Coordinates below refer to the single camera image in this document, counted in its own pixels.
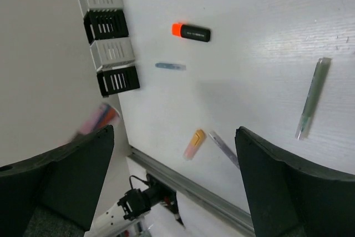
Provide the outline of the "pink glue stick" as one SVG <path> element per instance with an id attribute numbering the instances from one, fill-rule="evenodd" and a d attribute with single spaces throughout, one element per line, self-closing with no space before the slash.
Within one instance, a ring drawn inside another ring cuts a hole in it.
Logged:
<path id="1" fill-rule="evenodd" d="M 121 121 L 121 114 L 108 103 L 102 103 L 89 118 L 81 124 L 69 142 L 94 132 L 106 125 L 116 127 Z"/>

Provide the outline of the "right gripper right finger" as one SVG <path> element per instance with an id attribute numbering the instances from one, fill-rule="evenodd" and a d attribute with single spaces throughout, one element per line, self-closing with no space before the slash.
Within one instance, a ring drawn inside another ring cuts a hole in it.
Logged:
<path id="1" fill-rule="evenodd" d="M 245 127 L 235 145 L 256 236 L 354 236 L 354 175 L 290 153 Z"/>

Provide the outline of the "pink orange capped marker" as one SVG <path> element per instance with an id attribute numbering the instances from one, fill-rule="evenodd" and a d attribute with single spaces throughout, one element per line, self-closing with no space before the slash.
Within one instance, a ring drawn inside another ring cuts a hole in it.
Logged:
<path id="1" fill-rule="evenodd" d="M 192 136 L 188 146 L 184 151 L 184 159 L 191 160 L 206 139 L 206 134 L 202 129 L 198 129 Z"/>

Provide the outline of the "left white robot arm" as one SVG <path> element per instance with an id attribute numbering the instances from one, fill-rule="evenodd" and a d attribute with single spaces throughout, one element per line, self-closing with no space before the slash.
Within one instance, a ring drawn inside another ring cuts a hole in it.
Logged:
<path id="1" fill-rule="evenodd" d="M 117 203 L 92 222 L 85 236 L 130 236 L 129 228 L 132 226 L 137 236 L 148 236 L 149 230 L 143 228 L 144 217 L 156 205 L 163 206 L 174 216 L 175 221 L 180 225 L 184 224 L 179 213 L 175 190 L 150 174 L 146 175 L 146 180 L 131 175 L 130 185 L 132 178 L 148 188 L 141 190 L 132 187 Z"/>

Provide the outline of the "orange capped black highlighter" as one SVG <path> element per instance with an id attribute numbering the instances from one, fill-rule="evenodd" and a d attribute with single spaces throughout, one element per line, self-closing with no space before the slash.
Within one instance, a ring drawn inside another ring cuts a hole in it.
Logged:
<path id="1" fill-rule="evenodd" d="M 211 31 L 204 27 L 183 23 L 174 23 L 171 27 L 172 35 L 200 42 L 209 42 Z"/>

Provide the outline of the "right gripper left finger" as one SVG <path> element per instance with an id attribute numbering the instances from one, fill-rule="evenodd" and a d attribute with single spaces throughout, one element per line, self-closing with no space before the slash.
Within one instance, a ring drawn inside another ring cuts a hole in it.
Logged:
<path id="1" fill-rule="evenodd" d="M 1 167 L 1 236 L 84 236 L 114 149 L 111 125 Z"/>

